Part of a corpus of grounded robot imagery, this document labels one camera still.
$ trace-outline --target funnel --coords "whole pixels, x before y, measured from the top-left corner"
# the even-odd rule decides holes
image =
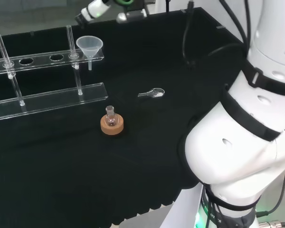
[[[98,37],[84,36],[78,38],[76,44],[89,59],[89,70],[92,70],[92,58],[102,48],[103,41]]]

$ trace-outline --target connector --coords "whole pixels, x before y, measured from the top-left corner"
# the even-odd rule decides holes
[[[189,0],[187,9],[188,9],[188,10],[191,10],[191,9],[193,9],[193,8],[194,8],[194,1],[193,1],[193,0]]]
[[[282,228],[282,224],[279,221],[262,222],[258,224],[260,228]]]
[[[269,215],[269,212],[266,210],[266,211],[259,211],[256,213],[256,217],[257,218],[260,218],[260,217],[263,217],[263,216],[267,216]]]

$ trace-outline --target clear acrylic stand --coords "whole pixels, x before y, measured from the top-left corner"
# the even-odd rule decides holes
[[[67,26],[66,29],[70,50],[11,58],[7,54],[0,35],[0,51],[3,57],[0,59],[0,74],[8,74],[17,96],[0,101],[0,120],[105,100],[108,97],[103,83],[81,86],[79,75],[79,63],[99,61],[104,58],[101,49],[94,56],[87,57],[80,49],[75,49],[71,26]],[[77,87],[22,96],[16,80],[17,71],[66,64],[71,64],[73,67]]]

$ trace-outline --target metal connector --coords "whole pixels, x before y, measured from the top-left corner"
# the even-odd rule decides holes
[[[282,228],[282,224],[279,221],[262,222],[258,224],[260,228]]]

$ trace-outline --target spoon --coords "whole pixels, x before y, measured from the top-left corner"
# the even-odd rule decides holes
[[[138,94],[138,97],[149,96],[149,97],[162,97],[165,94],[165,91],[161,88],[154,88],[147,93]]]

